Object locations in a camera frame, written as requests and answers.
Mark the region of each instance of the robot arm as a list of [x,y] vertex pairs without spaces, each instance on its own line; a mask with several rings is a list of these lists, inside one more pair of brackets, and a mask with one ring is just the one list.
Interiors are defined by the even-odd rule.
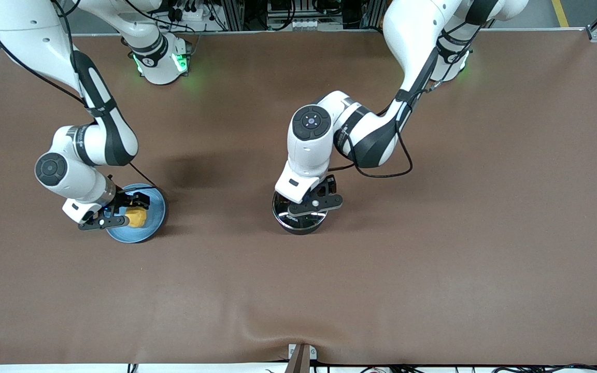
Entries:
[[[94,118],[56,131],[50,150],[36,162],[36,179],[68,198],[63,210],[79,224],[92,221],[105,206],[123,203],[128,196],[120,196],[94,167],[127,165],[137,155],[137,137],[91,59],[69,43],[52,3],[0,0],[0,43],[32,70],[76,90]],[[142,199],[138,205],[148,205]]]
[[[384,18],[384,38],[404,71],[400,89],[381,116],[339,91],[294,113],[287,134],[288,159],[275,184],[273,210],[280,225],[294,234],[317,229],[326,211],[342,205],[342,198],[334,194],[334,177],[326,176],[332,146],[357,168],[382,165],[431,76],[439,81],[453,78],[464,67],[462,52],[468,53],[479,28],[496,14],[514,17],[526,2],[394,0]],[[455,17],[457,13],[466,20]],[[453,23],[462,23],[460,34],[451,32],[447,24]],[[469,38],[462,42],[466,35]],[[457,64],[458,69],[451,68]]]
[[161,2],[162,0],[81,0],[78,7],[106,21],[121,33],[128,47],[133,50],[140,73],[149,82],[168,84],[188,71],[186,41],[171,33],[161,33],[154,22],[137,12],[156,10]]

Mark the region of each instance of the brown mat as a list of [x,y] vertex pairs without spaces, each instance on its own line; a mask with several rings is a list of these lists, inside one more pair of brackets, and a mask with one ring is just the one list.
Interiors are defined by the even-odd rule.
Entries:
[[[402,74],[380,35],[204,36],[168,87],[139,78],[118,38],[76,44],[170,217],[139,245],[78,231],[33,167],[57,127],[89,117],[0,55],[0,363],[268,361],[301,341],[328,363],[597,364],[585,33],[482,33],[410,118],[415,170],[338,172],[343,208],[303,237],[271,213],[289,120],[336,89],[383,108]],[[396,151],[375,171],[404,167]]]

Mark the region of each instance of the yellow sponge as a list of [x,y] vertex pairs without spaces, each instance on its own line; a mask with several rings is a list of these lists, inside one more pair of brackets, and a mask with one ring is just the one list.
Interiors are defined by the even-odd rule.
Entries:
[[141,227],[147,221],[147,211],[142,207],[128,207],[126,208],[126,217],[131,220],[128,226]]

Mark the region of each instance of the circular button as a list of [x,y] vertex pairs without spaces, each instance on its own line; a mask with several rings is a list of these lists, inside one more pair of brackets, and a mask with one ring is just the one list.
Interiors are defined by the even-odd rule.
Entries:
[[43,162],[41,170],[45,175],[54,175],[56,173],[57,165],[55,161],[47,160]]
[[309,113],[305,113],[305,115],[303,115],[302,122],[306,129],[314,130],[315,128],[319,127],[320,123],[322,123],[322,120],[319,118],[317,113],[310,111]]

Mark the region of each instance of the black control panel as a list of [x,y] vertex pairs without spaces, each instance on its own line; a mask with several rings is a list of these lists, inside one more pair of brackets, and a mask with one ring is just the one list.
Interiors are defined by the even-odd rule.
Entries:
[[318,139],[331,128],[331,116],[318,105],[305,106],[294,114],[292,130],[303,141]]
[[53,187],[66,176],[66,159],[58,153],[47,153],[36,162],[36,177],[44,185]]

